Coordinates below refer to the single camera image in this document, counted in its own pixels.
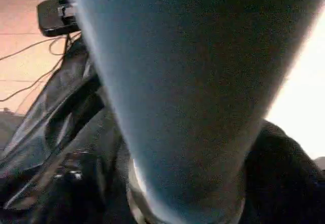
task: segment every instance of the metal pole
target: metal pole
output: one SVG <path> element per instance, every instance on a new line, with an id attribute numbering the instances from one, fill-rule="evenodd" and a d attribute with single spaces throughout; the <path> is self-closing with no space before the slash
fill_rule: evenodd
<path id="1" fill-rule="evenodd" d="M 245 156 L 321 0 L 76 1 L 152 213 L 233 221 Z"/>

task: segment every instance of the floor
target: floor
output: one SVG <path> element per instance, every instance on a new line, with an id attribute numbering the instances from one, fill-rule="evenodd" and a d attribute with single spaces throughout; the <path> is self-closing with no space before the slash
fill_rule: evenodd
<path id="1" fill-rule="evenodd" d="M 0 0 L 0 57 L 32 43 L 48 39 L 38 30 L 36 5 L 42 0 Z M 37 45 L 11 58 L 0 60 L 0 99 L 31 85 L 59 59 L 48 52 L 50 42 Z M 294 68 L 279 92 L 267 119 L 282 127 L 312 157 L 325 156 L 325 5 L 297 54 Z M 63 40 L 54 47 L 61 53 Z M 49 76 L 6 102 L 16 114 L 27 112 Z"/>

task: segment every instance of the black cable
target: black cable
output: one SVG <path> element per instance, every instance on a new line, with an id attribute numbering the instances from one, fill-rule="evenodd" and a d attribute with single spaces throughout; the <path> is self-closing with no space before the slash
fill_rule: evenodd
<path id="1" fill-rule="evenodd" d="M 23 48 L 22 50 L 19 50 L 19 51 L 13 53 L 13 54 L 3 56 L 3 57 L 0 58 L 0 60 L 4 60 L 4 59 L 7 59 L 7 58 L 9 58 L 9 57 L 11 57 L 11 56 L 17 55 L 17 54 L 19 54 L 19 53 L 21 53 L 21 52 L 23 52 L 23 51 L 25 51 L 25 50 L 28 50 L 29 48 L 31 48 L 31 47 L 33 47 L 33 46 L 36 46 L 36 45 L 39 45 L 39 44 L 42 44 L 42 43 L 45 43 L 45 42 L 48 42 L 48 41 L 51 41 L 51 40 L 56 41 L 56 40 L 59 40 L 59 39 L 62 39 L 62 38 L 63 38 L 63 37 L 58 37 L 58 38 L 52 38 L 52 39 L 47 39 L 47 40 L 39 41 L 39 42 L 34 43 L 34 44 L 32 44 L 32 45 L 29 45 L 29 46 Z"/>
<path id="2" fill-rule="evenodd" d="M 35 86 L 35 88 L 33 88 L 26 96 L 25 98 L 20 102 L 20 104 L 18 105 L 17 109 L 15 110 L 14 114 L 17 114 L 17 112 L 19 111 L 20 107 L 24 104 L 24 102 L 27 100 L 27 98 L 36 90 L 41 86 L 42 82 L 40 81 L 38 83 L 37 86 Z"/>
<path id="3" fill-rule="evenodd" d="M 38 79 L 37 79 L 37 80 L 36 80 L 32 85 L 30 85 L 30 86 L 28 86 L 28 87 L 26 87 L 26 88 L 22 88 L 22 89 L 20 89 L 20 90 L 18 90 L 18 91 L 16 91 L 16 92 L 14 92 L 13 94 L 9 95 L 8 97 L 6 97 L 6 98 L 0 100 L 0 102 L 5 102 L 5 101 L 11 99 L 13 96 L 15 96 L 15 95 L 17 95 L 17 94 L 19 94 L 19 93 L 21 93 L 21 92 L 23 92 L 23 91 L 25 91 L 25 90 L 28 90 L 28 89 L 32 88 L 32 87 L 33 87 L 35 84 L 37 84 L 37 83 L 38 83 L 42 78 L 44 78 L 46 75 L 52 73 L 52 72 L 56 69 L 56 67 L 60 64 L 60 62 L 63 60 L 63 58 L 64 58 L 64 56 L 61 57 L 61 58 L 59 59 L 59 61 L 54 65 L 54 67 L 53 67 L 51 70 L 49 70 L 48 72 L 44 73 L 44 74 L 43 74 L 41 77 L 39 77 L 39 78 L 38 78 Z"/>
<path id="4" fill-rule="evenodd" d="M 21 93 L 21 92 L 23 92 L 23 91 L 25 91 L 25 90 L 28 90 L 28 89 L 32 88 L 32 87 L 33 87 L 35 84 L 37 84 L 37 83 L 38 83 L 42 78 L 44 78 L 45 76 L 47 76 L 47 75 L 49 75 L 51 72 L 53 72 L 53 71 L 56 69 L 56 67 L 58 66 L 58 64 L 59 64 L 61 61 L 64 60 L 64 58 L 65 58 L 65 56 L 66 56 L 66 53 L 67 53 L 69 47 L 72 45 L 72 43 L 73 43 L 73 41 L 74 41 L 74 38 L 77 37 L 77 36 L 80 35 L 80 34 L 81 34 L 81 32 L 80 32 L 80 33 L 77 33 L 76 35 L 74 35 L 74 36 L 72 36 L 72 37 L 70 37 L 69 34 L 66 36 L 66 42 L 65 42 L 65 44 L 64 44 L 64 53 L 62 54 L 62 57 L 60 58 L 60 60 L 55 64 L 55 66 L 54 66 L 50 71 L 48 71 L 47 73 L 43 74 L 43 75 L 42 75 L 40 78 L 38 78 L 38 79 L 37 79 L 37 80 L 36 80 L 32 85 L 30 85 L 30 86 L 28 86 L 28 87 L 26 87 L 26 88 L 23 88 L 23 89 L 20 89 L 20 90 L 14 92 L 14 93 L 11 94 L 10 96 L 6 97 L 5 99 L 0 100 L 0 102 L 7 101 L 7 100 L 11 99 L 13 96 L 15 96 L 15 95 L 17 95 L 17 94 L 19 94 L 19 93 Z M 13 55 L 15 55 L 15 54 L 18 54 L 18 53 L 20 53 L 20 52 L 22 52 L 22 51 L 24 51 L 24 50 L 26 50 L 26 49 L 28 49 L 28 48 L 31 48 L 31 47 L 37 45 L 37 44 L 44 43 L 44 42 L 46 42 L 46 41 L 50 41 L 50 40 L 53 40 L 53 42 L 51 42 L 51 44 L 49 45 L 49 51 L 50 51 L 51 54 L 55 54 L 55 53 L 51 52 L 51 48 L 50 48 L 50 47 L 52 47 L 52 45 L 55 44 L 55 43 L 56 43 L 59 39 L 61 39 L 61 38 L 62 38 L 62 37 L 59 37 L 59 38 L 53 38 L 53 39 L 48 39 L 48 40 L 44 40 L 44 41 L 41 41 L 41 42 L 37 42 L 37 43 L 35 43 L 35 44 L 32 44 L 32 45 L 30 45 L 30 46 L 28 46 L 28 47 L 26 47 L 26 48 L 24 48 L 24 49 L 18 51 L 18 52 L 15 52 L 15 53 L 13 53 L 13 54 L 11 54 L 11 55 L 8 55 L 8 56 L 5 56 L 5 57 L 2 57 L 2 58 L 0 58 L 0 60 L 3 60 L 3 59 L 5 59 L 5 58 L 8 58 L 8 57 L 13 56 Z M 18 109 L 19 109 L 19 107 L 22 105 L 22 103 L 26 100 L 26 98 L 27 98 L 27 97 L 28 97 L 28 96 L 29 96 L 29 95 L 30 95 L 30 94 L 31 94 L 35 89 L 37 89 L 37 88 L 39 87 L 39 85 L 38 85 L 36 88 L 34 88 L 30 93 L 28 93 L 28 95 L 23 99 L 23 101 L 22 101 L 22 102 L 20 103 L 20 105 L 18 106 Z"/>
<path id="5" fill-rule="evenodd" d="M 81 32 L 80 32 L 80 33 L 77 33 L 76 35 L 74 35 L 74 36 L 72 36 L 72 37 L 70 36 L 70 34 L 67 34 L 67 36 L 66 36 L 66 42 L 65 42 L 65 44 L 64 44 L 64 50 L 63 50 L 63 53 L 54 53 L 54 52 L 52 51 L 52 49 L 53 49 L 53 45 L 54 45 L 58 40 L 54 40 L 53 42 L 51 42 L 51 44 L 49 45 L 49 52 L 50 52 L 52 55 L 64 55 L 64 54 L 67 52 L 67 50 L 69 49 L 69 47 L 71 47 L 73 41 L 76 40 L 75 37 L 77 37 L 77 36 L 80 35 L 80 34 L 81 34 Z"/>

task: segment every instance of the black device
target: black device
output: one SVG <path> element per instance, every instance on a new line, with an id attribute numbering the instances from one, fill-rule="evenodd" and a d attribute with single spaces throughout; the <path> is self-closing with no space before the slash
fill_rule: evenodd
<path id="1" fill-rule="evenodd" d="M 56 37 L 79 31 L 75 4 L 70 0 L 47 0 L 37 6 L 39 29 L 44 36 Z"/>

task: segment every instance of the shiny black fabric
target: shiny black fabric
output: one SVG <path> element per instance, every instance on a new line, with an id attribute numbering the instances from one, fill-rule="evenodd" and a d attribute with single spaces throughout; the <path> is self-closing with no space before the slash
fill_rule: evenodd
<path id="1" fill-rule="evenodd" d="M 135 223 L 129 152 L 82 40 L 73 44 L 2 152 L 0 223 Z M 241 224 L 325 223 L 324 176 L 265 122 L 244 166 Z"/>

